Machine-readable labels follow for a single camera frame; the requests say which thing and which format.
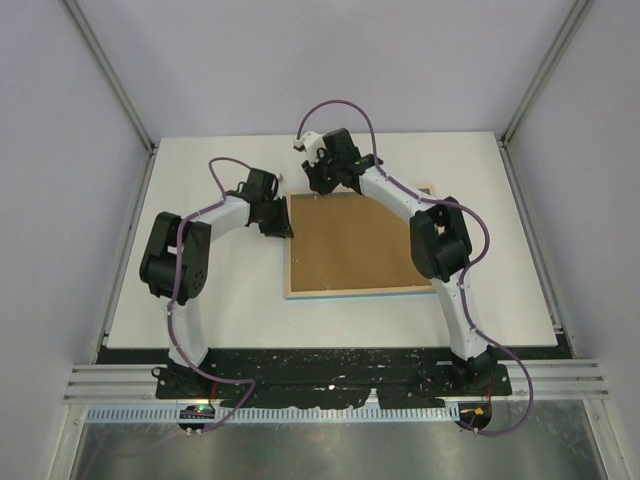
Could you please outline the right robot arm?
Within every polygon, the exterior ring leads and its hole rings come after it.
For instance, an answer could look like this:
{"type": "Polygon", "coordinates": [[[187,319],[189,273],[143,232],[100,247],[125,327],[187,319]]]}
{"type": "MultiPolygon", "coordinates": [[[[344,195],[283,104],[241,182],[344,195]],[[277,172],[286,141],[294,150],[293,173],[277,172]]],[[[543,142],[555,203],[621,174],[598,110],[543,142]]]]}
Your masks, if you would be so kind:
{"type": "Polygon", "coordinates": [[[481,333],[468,270],[472,244],[460,204],[403,184],[374,154],[362,155],[346,129],[298,134],[293,148],[306,155],[302,169],[311,190],[341,185],[373,199],[408,225],[411,260],[437,294],[449,332],[452,383],[465,394],[488,389],[497,360],[481,333]]]}

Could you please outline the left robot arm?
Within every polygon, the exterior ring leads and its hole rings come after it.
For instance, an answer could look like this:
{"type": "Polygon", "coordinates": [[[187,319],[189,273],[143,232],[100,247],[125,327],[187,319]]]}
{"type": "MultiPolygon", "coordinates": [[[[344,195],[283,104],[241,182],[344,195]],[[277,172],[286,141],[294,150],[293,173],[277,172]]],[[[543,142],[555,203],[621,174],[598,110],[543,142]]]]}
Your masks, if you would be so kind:
{"type": "Polygon", "coordinates": [[[275,174],[251,168],[245,181],[224,192],[214,204],[184,217],[162,212],[154,220],[139,276],[151,295],[167,300],[169,366],[178,369],[179,386],[193,398],[207,395],[214,381],[232,382],[206,368],[209,346],[204,340],[198,297],[208,279],[211,244],[253,224],[267,238],[293,238],[287,201],[278,194],[279,184],[275,174]]]}

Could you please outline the blue picture frame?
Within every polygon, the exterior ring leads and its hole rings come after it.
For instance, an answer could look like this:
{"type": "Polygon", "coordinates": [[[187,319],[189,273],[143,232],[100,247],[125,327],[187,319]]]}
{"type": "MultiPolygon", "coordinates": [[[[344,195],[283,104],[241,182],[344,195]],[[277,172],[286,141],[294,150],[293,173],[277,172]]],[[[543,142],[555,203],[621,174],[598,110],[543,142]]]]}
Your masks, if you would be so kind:
{"type": "Polygon", "coordinates": [[[285,297],[310,300],[431,294],[415,268],[409,227],[380,203],[344,188],[287,193],[285,297]]]}

